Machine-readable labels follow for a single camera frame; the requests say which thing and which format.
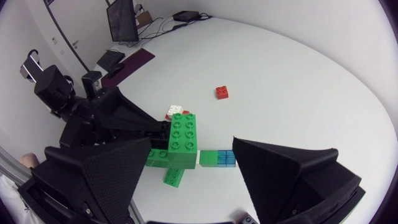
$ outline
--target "white lego brick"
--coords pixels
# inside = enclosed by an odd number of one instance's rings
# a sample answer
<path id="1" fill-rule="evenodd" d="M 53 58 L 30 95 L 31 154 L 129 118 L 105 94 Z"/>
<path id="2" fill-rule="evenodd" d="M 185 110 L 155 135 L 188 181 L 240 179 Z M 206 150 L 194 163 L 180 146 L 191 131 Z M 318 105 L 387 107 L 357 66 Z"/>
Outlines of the white lego brick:
<path id="1" fill-rule="evenodd" d="M 175 113 L 182 113 L 184 109 L 182 106 L 171 105 L 169 111 L 167 112 L 167 116 L 171 119 L 173 114 Z"/>

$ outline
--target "red lego brick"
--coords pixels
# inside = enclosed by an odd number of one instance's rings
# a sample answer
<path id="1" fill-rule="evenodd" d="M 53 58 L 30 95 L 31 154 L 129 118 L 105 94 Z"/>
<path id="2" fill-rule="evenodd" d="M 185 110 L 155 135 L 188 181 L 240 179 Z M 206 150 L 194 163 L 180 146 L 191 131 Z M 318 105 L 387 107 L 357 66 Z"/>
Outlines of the red lego brick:
<path id="1" fill-rule="evenodd" d="M 221 86 L 216 88 L 217 99 L 225 99 L 228 98 L 228 90 L 226 86 Z"/>

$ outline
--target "cable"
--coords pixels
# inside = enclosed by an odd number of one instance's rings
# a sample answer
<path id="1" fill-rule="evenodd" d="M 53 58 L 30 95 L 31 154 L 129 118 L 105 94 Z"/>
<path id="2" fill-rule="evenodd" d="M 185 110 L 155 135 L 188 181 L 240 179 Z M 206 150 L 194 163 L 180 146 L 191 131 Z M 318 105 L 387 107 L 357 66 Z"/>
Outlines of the cable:
<path id="1" fill-rule="evenodd" d="M 162 17 L 158 17 L 158 18 L 156 18 L 156 19 L 154 19 L 152 22 L 150 22 L 150 24 L 147 26 L 147 27 L 145 27 L 145 29 L 143 30 L 143 31 L 141 31 L 138 35 L 141 35 L 145 30 L 147 30 L 148 29 L 148 27 L 150 27 L 150 25 L 152 25 L 157 19 L 163 19 Z"/>
<path id="2" fill-rule="evenodd" d="M 170 20 L 170 21 L 168 21 L 168 22 L 166 22 L 163 26 L 162 26 L 162 31 L 163 32 L 166 32 L 167 30 L 164 30 L 164 27 L 169 23 L 169 22 L 172 22 L 173 20 Z"/>
<path id="3" fill-rule="evenodd" d="M 210 19 L 210 18 L 213 17 L 213 16 L 209 16 L 207 13 L 201 13 L 200 15 L 201 15 L 201 17 L 200 17 L 199 19 L 195 19 L 194 21 L 191 21 L 191 22 L 188 22 L 188 23 L 185 23 L 185 24 L 175 25 L 175 26 L 173 26 L 173 28 L 170 29 L 170 30 L 164 30 L 164 27 L 165 27 L 169 22 L 172 22 L 172 21 L 173 21 L 173 20 L 168 21 L 168 22 L 166 22 L 166 23 L 163 25 L 163 23 L 164 23 L 165 21 L 167 21 L 169 18 L 172 18 L 172 16 L 170 16 L 170 17 L 168 17 L 168 18 L 166 18 L 166 19 L 164 19 L 164 20 L 162 21 L 162 23 L 160 24 L 159 28 L 157 29 L 157 32 L 150 33 L 150 34 L 146 35 L 145 37 L 141 38 L 138 42 L 134 43 L 134 44 L 131 45 L 131 46 L 129 46 L 129 45 L 126 44 L 126 43 L 121 43 L 121 42 L 119 43 L 119 45 L 125 45 L 125 46 L 127 46 L 127 47 L 130 48 L 130 47 L 133 47 L 133 46 L 139 44 L 139 43 L 142 42 L 143 40 L 148 40 L 147 42 L 144 42 L 144 43 L 141 45 L 141 47 L 140 47 L 140 49 L 141 49 L 141 48 L 143 48 L 144 45 L 146 45 L 147 43 L 149 43 L 152 39 L 154 39 L 154 38 L 156 38 L 156 37 L 160 37 L 160 36 L 162 36 L 162 35 L 164 35 L 164 34 L 167 34 L 167 33 L 169 33 L 169 32 L 175 31 L 175 30 L 177 30 L 177 29 L 179 29 L 179 28 L 185 27 L 185 26 L 187 26 L 187 25 L 191 25 L 191 24 L 193 24 L 193 23 L 195 23 L 195 22 L 198 22 L 198 21 L 205 21 L 205 20 Z"/>

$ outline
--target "door handle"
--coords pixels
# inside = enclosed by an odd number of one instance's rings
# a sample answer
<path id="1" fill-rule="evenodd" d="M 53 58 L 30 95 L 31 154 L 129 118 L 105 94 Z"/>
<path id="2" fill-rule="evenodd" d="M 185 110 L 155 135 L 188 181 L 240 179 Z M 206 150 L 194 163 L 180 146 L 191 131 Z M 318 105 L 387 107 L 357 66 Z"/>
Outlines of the door handle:
<path id="1" fill-rule="evenodd" d="M 74 42 L 72 43 L 72 46 L 74 46 L 75 49 L 77 49 L 77 43 L 79 43 L 79 40 L 76 40 L 76 41 L 74 41 Z"/>

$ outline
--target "cardboard box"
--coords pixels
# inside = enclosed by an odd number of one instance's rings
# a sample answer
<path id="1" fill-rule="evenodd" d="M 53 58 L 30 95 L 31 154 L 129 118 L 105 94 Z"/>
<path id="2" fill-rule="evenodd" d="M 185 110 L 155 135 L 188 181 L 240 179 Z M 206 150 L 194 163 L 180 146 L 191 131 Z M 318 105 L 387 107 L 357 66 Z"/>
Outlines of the cardboard box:
<path id="1" fill-rule="evenodd" d="M 136 17 L 136 20 L 138 21 L 137 29 L 140 29 L 141 27 L 144 27 L 152 22 L 152 18 L 148 11 L 139 14 Z"/>

